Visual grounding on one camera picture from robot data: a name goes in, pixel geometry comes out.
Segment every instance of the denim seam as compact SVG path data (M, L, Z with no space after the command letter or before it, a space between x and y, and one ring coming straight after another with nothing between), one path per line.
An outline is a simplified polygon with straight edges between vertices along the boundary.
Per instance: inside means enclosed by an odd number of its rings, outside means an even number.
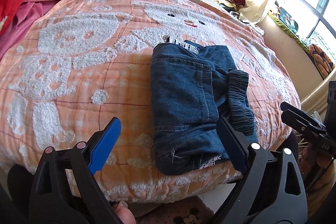
M201 78L202 78L202 91L203 91L203 98L204 98L205 106L207 107L207 112L208 112L208 121L209 121L209 108L208 108L208 104L207 104L207 99L205 99L205 93L204 93L204 88L203 88L203 69L202 69L202 71L201 71Z

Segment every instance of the fingernail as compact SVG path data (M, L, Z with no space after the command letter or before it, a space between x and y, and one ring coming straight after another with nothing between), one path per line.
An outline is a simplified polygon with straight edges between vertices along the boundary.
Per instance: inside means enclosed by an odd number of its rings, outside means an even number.
M127 205L127 203L126 203L125 201L122 200L122 201L120 201L120 202L118 203L118 205L116 205L116 207L115 207L115 211L116 211L116 212L119 211L121 207L128 208L128 205Z

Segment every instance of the floor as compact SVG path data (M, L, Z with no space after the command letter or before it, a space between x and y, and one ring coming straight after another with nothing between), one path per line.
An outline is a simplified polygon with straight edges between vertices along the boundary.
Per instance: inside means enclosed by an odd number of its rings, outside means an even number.
M1 168L0 183L5 191L8 193L7 175ZM205 205L215 213L223 204L224 200L228 197L234 186L235 184L224 184L215 190L199 195L199 198L203 200Z

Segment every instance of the silver rivet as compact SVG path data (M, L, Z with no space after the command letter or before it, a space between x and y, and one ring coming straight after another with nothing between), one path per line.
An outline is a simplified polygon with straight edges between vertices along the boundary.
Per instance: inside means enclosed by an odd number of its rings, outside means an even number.
M254 149L254 150L258 150L260 149L260 145L258 143L252 143L251 144L251 147Z
M86 146L85 142L79 142L79 143L77 143L77 148L78 149L83 149L85 146Z
M51 146L47 147L44 152L46 152L47 154L51 153L53 151L53 148Z
M283 150L287 155L290 155L292 153L292 151L289 148L285 148Z

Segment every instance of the orange patterned cloth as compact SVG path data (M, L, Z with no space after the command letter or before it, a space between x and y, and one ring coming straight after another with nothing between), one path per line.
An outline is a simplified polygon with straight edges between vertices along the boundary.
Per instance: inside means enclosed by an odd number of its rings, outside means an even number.
M258 33L223 10L199 0L62 0L0 62L2 168L18 163L33 173L47 146L73 147L116 116L120 138L95 174L109 200L172 202L238 177L230 162L181 176L155 168L150 64L166 35L227 45L250 75L260 144L275 149L289 135L280 104L300 100L287 71ZM78 194L70 172L68 180Z
M320 72L323 74L324 79L332 72L335 68L334 62L330 57L317 45L311 44L309 46L309 52L316 61Z

